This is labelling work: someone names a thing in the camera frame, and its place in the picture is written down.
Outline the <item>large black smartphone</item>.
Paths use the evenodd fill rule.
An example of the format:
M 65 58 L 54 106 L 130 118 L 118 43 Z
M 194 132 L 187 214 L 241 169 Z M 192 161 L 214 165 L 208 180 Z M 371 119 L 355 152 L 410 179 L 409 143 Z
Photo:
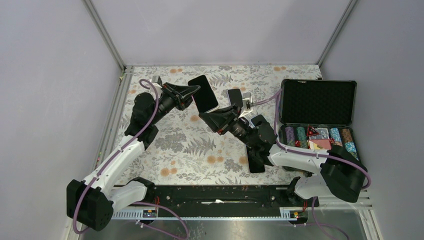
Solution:
M 219 102 L 205 75 L 200 75 L 187 82 L 189 86 L 200 86 L 192 96 L 199 113 L 210 113 L 219 108 Z

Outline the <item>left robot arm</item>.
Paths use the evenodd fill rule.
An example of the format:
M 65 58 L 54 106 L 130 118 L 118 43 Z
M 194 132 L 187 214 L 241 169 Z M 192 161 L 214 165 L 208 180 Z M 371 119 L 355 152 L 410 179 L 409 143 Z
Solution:
M 92 173 L 83 180 L 73 179 L 66 187 L 66 214 L 72 219 L 73 231 L 84 230 L 78 224 L 95 231 L 103 230 L 113 214 L 140 202 L 152 204 L 156 198 L 155 184 L 142 177 L 130 180 L 114 189 L 129 165 L 153 143 L 156 127 L 173 109 L 185 110 L 193 102 L 198 85 L 175 85 L 168 82 L 150 83 L 152 93 L 142 92 L 134 98 L 130 123 L 120 143 Z

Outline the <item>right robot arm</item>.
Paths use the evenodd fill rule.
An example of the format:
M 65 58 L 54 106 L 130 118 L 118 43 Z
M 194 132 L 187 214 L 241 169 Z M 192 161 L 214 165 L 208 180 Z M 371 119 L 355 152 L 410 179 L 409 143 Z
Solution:
M 312 173 L 310 177 L 299 177 L 290 183 L 286 198 L 293 206 L 311 198 L 330 196 L 355 203 L 361 190 L 371 185 L 367 168 L 342 146 L 313 150 L 282 144 L 276 130 L 263 116 L 247 120 L 235 104 L 201 112 L 198 116 L 214 133 L 231 133 L 244 143 L 256 168 L 280 166 Z

